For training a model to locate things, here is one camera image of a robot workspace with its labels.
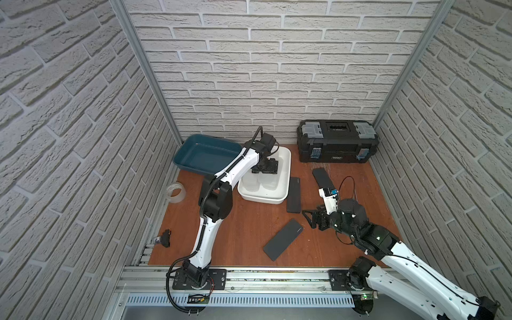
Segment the ribbed translucent pencil case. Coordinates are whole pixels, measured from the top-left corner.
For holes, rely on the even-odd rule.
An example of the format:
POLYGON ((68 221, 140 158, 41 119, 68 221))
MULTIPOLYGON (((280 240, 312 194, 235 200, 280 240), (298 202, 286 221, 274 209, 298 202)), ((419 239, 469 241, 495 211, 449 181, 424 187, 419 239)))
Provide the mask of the ribbed translucent pencil case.
POLYGON ((259 181, 266 190, 275 191, 279 186, 280 174, 260 173, 259 181))

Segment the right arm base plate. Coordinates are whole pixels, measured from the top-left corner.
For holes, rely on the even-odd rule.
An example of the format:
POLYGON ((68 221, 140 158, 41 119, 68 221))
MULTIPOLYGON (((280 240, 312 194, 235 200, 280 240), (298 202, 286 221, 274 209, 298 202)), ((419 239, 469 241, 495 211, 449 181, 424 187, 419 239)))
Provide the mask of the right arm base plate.
POLYGON ((372 291, 367 278, 351 269, 330 269, 327 271, 332 291, 372 291))

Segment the black pencil case front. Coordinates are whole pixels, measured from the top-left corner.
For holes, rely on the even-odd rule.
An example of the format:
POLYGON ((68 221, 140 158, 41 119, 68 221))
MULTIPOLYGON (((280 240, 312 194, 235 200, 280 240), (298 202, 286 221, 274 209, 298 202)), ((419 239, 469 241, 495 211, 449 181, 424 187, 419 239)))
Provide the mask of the black pencil case front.
POLYGON ((272 261, 277 258, 298 238, 303 226, 295 219, 290 220, 264 247, 264 253, 272 261))

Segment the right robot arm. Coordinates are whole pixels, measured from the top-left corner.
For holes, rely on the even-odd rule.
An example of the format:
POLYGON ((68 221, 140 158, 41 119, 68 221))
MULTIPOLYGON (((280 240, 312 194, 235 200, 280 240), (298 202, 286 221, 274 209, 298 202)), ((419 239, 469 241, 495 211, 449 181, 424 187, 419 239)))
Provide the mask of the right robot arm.
POLYGON ((424 319, 494 319, 499 303, 476 297, 450 282, 419 258, 395 234, 369 221, 354 199, 324 200, 303 216, 313 229, 347 235, 364 255, 349 268, 345 285, 373 289, 393 298, 424 319))

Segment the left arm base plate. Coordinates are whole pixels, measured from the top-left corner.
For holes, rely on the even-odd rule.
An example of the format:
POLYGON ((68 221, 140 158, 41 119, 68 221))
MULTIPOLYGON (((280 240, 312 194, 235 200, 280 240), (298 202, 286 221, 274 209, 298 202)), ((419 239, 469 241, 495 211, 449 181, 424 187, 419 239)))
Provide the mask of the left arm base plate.
POLYGON ((173 290, 224 290, 227 279, 226 269, 213 268, 206 275, 200 275, 199 278, 193 277, 184 271, 178 269, 173 277, 173 290))

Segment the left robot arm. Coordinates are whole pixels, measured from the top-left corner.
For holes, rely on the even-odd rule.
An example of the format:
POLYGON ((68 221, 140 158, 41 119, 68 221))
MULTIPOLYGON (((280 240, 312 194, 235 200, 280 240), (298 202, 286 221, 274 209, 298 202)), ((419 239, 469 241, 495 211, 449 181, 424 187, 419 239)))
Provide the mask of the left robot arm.
POLYGON ((258 127, 252 139, 243 145, 237 157, 213 175, 205 176, 199 197, 199 230, 193 251, 176 261, 182 263, 183 274, 195 288, 209 279, 213 245, 223 220, 233 207, 233 190, 248 172, 275 175, 278 161, 273 157, 279 144, 258 127))

